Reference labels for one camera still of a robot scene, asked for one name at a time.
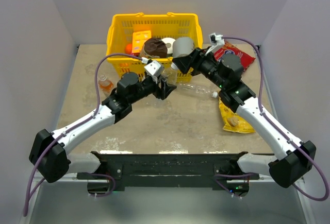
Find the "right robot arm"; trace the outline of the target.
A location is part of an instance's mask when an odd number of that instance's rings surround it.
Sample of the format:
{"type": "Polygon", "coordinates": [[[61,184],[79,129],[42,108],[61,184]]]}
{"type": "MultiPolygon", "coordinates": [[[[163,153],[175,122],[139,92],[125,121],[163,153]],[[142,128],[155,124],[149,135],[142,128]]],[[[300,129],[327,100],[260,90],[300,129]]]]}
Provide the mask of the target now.
{"type": "Polygon", "coordinates": [[[255,93],[241,80],[244,68],[238,56],[225,54],[216,60],[212,53],[205,54],[197,48],[172,62],[181,73],[192,70],[219,87],[225,106],[247,121],[273,151],[272,156],[238,154],[229,167],[233,178],[242,179],[248,173],[267,175],[279,186],[288,188],[311,170],[306,155],[314,158],[315,145],[311,141],[302,142],[258,104],[255,93]]]}

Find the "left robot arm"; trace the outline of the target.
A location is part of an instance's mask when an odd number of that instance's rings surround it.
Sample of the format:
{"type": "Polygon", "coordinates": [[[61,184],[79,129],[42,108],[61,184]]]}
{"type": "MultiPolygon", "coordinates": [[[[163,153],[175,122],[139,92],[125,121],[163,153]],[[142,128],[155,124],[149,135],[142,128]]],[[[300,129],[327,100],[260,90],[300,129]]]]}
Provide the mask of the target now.
{"type": "Polygon", "coordinates": [[[72,164],[68,155],[80,143],[121,121],[133,110],[132,105],[137,101],[149,95],[164,100],[175,89],[176,86],[162,76],[157,79],[147,76],[140,81],[136,73],[125,73],[111,94],[89,114],[53,132],[39,131],[29,160],[48,183],[56,182],[68,173],[72,164]]]}

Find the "orange tea bottle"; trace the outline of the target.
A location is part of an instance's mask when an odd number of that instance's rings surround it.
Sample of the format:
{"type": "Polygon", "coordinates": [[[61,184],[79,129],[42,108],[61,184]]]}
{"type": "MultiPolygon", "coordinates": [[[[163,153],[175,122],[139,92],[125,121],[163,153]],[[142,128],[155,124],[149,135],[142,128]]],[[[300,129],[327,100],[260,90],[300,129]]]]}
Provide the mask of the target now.
{"type": "Polygon", "coordinates": [[[99,75],[98,86],[106,97],[108,97],[113,90],[112,81],[104,74],[99,75]]]}

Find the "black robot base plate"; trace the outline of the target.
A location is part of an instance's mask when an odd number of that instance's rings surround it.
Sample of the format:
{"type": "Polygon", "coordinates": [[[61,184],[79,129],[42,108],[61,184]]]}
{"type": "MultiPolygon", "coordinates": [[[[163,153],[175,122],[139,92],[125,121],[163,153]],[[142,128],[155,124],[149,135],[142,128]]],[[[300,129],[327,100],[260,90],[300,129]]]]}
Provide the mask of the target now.
{"type": "Polygon", "coordinates": [[[246,193],[248,180],[259,175],[241,172],[235,165],[238,154],[101,154],[93,153],[100,166],[92,173],[78,173],[89,180],[90,193],[127,187],[191,187],[220,190],[222,183],[231,192],[246,193]]]}

